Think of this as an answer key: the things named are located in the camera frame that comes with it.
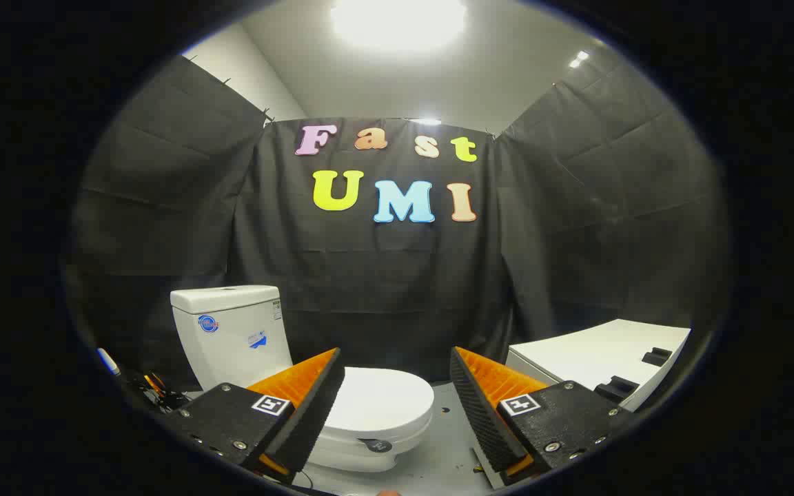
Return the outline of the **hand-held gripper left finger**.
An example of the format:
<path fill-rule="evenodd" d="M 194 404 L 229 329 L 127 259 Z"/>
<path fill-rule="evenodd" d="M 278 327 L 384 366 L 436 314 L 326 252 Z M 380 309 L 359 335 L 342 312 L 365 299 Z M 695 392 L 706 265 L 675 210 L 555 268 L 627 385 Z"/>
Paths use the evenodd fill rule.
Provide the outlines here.
<path fill-rule="evenodd" d="M 308 462 L 344 379 L 343 354 L 333 348 L 251 386 L 218 384 L 163 423 L 243 470 L 291 483 Z"/>

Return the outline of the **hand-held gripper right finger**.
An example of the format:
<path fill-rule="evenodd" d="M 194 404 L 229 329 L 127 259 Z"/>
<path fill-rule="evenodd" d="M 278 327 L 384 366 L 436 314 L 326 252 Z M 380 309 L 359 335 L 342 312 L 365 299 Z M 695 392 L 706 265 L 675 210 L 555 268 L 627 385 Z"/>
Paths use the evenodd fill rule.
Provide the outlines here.
<path fill-rule="evenodd" d="M 633 417 L 577 381 L 547 384 L 460 347 L 450 351 L 449 372 L 483 459 L 504 486 L 584 459 Z"/>

